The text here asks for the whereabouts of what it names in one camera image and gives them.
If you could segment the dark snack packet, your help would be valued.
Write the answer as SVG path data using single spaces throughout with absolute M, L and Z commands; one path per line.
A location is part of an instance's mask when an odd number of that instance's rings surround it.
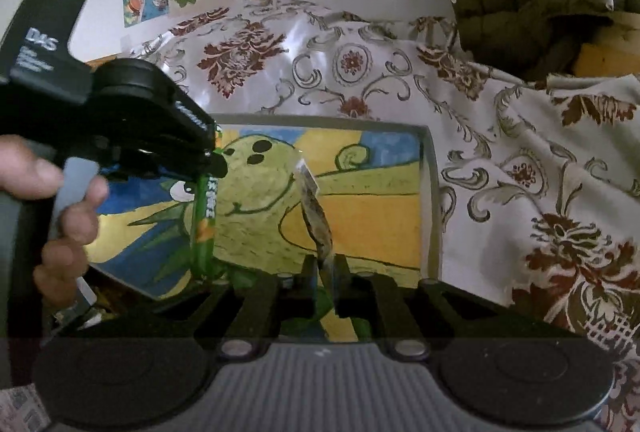
M 331 288 L 330 275 L 335 253 L 329 222 L 318 198 L 319 185 L 302 156 L 298 157 L 293 172 L 299 190 L 307 232 L 316 244 L 320 278 L 324 287 L 329 289 Z

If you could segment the white green stick snack pack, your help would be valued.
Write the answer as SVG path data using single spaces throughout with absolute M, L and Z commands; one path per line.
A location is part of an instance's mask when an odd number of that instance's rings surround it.
M 196 279 L 217 276 L 214 259 L 219 178 L 203 172 L 195 184 L 191 225 L 191 273 Z

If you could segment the grey tray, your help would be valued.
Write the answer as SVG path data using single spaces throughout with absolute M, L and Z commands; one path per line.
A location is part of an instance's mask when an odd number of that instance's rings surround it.
M 433 138 L 427 126 L 415 123 L 389 122 L 309 115 L 268 115 L 219 113 L 214 118 L 220 126 L 283 126 L 294 128 L 361 130 L 369 132 L 407 132 L 420 143 L 420 207 L 422 278 L 442 276 L 442 220 L 440 219 L 437 161 Z

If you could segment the frog painting paper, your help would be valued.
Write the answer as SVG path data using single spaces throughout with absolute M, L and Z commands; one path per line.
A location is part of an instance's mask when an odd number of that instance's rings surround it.
M 114 319 L 210 284 L 285 286 L 305 265 L 312 293 L 289 293 L 280 335 L 367 340 L 338 308 L 337 264 L 413 287 L 422 262 L 423 142 L 408 131 L 233 127 L 224 178 L 114 182 L 89 249 L 96 309 Z

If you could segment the floral patterned bedspread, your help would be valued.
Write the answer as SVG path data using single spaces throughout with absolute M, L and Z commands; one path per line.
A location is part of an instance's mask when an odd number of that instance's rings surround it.
M 303 0 L 195 15 L 128 55 L 214 113 L 426 127 L 446 281 L 611 352 L 602 426 L 638 429 L 636 76 L 537 85 L 468 59 L 446 18 L 375 23 Z

